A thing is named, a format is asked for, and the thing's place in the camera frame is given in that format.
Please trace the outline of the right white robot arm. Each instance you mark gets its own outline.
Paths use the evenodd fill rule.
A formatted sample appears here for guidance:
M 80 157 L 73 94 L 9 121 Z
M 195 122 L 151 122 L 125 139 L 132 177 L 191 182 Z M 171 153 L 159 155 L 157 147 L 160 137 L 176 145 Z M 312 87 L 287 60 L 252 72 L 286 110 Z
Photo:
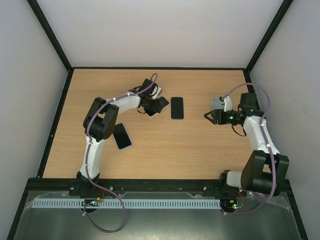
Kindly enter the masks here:
M 229 96 L 212 100 L 212 111 L 204 117 L 214 125 L 240 125 L 248 137 L 252 153 L 242 171 L 224 170 L 219 176 L 218 191 L 229 196 L 240 188 L 245 191 L 277 196 L 289 168 L 289 158 L 280 154 L 267 129 L 264 112 L 259 109 L 256 94 L 243 93 L 236 110 Z

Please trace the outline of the dark blue phone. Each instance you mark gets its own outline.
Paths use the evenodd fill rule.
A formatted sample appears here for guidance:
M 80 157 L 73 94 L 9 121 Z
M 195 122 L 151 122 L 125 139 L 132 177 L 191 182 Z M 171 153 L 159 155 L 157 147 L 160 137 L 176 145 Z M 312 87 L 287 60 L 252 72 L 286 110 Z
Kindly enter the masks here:
M 182 120 L 184 118 L 184 101 L 182 97 L 171 97 L 171 119 Z

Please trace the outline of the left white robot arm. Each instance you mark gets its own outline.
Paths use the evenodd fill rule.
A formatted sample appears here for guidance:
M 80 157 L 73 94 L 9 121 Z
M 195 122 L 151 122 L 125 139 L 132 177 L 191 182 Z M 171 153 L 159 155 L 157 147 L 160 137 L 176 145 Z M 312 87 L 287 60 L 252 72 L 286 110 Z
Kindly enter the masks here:
M 161 92 L 162 88 L 155 80 L 146 78 L 141 86 L 132 88 L 121 96 L 94 99 L 83 121 L 86 148 L 82 166 L 76 175 L 83 188 L 90 190 L 98 184 L 104 145 L 115 129 L 118 115 L 140 107 L 160 113 L 163 109 Z

